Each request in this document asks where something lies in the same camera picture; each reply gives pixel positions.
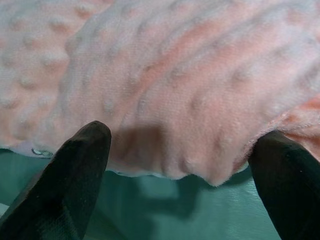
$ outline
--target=soft plush fabric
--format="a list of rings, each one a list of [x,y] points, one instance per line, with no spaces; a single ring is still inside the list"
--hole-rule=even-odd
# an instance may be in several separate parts
[[[1,0],[0,146],[112,131],[107,169],[220,185],[281,130],[320,160],[320,0]]]

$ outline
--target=pink blanket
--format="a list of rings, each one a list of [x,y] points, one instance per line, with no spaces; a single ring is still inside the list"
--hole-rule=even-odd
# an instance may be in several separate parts
[[[217,186],[275,129],[320,160],[320,0],[0,0],[0,147],[94,120],[129,176]]]

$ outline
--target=teal surface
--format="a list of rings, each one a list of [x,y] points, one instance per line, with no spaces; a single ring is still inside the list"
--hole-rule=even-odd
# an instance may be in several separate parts
[[[0,150],[0,203],[10,205],[47,159]],[[220,187],[106,172],[85,240],[280,240],[250,169]]]

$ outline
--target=raised dot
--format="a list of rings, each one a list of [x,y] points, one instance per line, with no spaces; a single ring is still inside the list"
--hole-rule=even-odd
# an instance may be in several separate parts
[[[28,34],[24,36],[22,40],[24,46],[26,46],[28,49],[36,49],[40,46],[42,40],[41,36],[35,35],[35,34]]]
[[[24,88],[24,89],[34,89],[36,84],[36,81],[32,78],[22,76],[18,80],[19,84]]]
[[[68,33],[71,31],[72,25],[67,19],[62,17],[54,17],[49,20],[50,28],[57,33]]]
[[[91,4],[82,3],[75,6],[74,10],[80,18],[87,19],[95,13],[96,8]]]
[[[68,55],[65,53],[48,53],[42,57],[42,64],[49,71],[56,71],[57,69],[66,65]]]

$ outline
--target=black rubber tip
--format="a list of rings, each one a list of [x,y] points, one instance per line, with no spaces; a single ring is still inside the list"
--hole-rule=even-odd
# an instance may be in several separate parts
[[[320,239],[320,163],[279,131],[249,158],[257,192],[282,240]]]
[[[1,240],[81,240],[95,207],[111,145],[99,121],[81,128],[0,219]]]

